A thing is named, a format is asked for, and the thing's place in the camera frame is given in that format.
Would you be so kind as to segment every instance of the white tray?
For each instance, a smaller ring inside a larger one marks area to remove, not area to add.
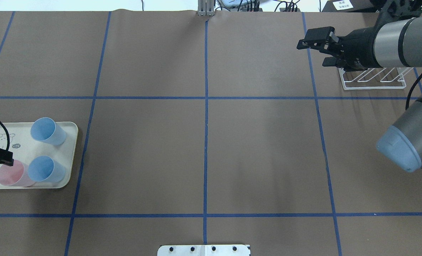
[[[13,158],[29,165],[31,161],[41,155],[47,155],[62,164],[66,170],[64,179],[60,182],[36,182],[29,187],[3,186],[0,189],[15,188],[62,188],[70,180],[72,164],[74,161],[75,147],[77,144],[78,127],[73,122],[56,122],[66,132],[66,140],[59,146],[53,146],[31,138],[31,126],[33,123],[4,123],[10,135],[9,151],[13,152]],[[7,145],[6,135],[0,126],[0,148]]]

